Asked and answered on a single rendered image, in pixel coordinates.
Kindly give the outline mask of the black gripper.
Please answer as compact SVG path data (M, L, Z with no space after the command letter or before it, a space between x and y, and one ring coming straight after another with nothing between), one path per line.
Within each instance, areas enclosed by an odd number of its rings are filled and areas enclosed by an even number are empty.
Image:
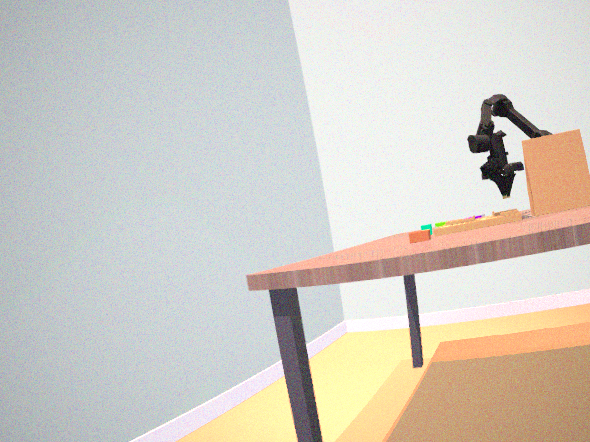
M514 181L514 177L516 175L514 171L524 170L524 165L523 163L521 163L521 161L515 163L508 163L507 155L509 155L509 153L506 152L505 149L491 151L489 155L490 158L493 158L493 155L499 157L502 163L502 168L498 166L498 168L495 169L492 174L487 174L486 176L481 174L482 180L490 179L491 181L494 181L497 184L498 189L500 189L500 193L502 194L502 196L507 195L507 197L510 197L512 184ZM501 174L503 174L503 176Z

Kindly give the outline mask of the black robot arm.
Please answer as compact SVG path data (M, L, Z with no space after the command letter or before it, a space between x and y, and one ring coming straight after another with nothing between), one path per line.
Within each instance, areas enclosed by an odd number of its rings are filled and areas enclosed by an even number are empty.
M503 94L496 94L482 101L481 121L479 122L476 135L469 135L467 138L469 149L472 153L491 152L494 150L505 149L503 137L506 136L502 130L493 133L495 129L491 120L492 115L507 117L515 126L523 131L528 137L534 139L537 137L552 135L547 130L539 130L533 123L528 121L521 113L514 109L512 101ZM493 105L493 107L492 107ZM492 108L491 108L492 107ZM494 155L493 155L494 156ZM495 169L502 168L499 157L487 157L487 162L480 167L484 176L492 174Z

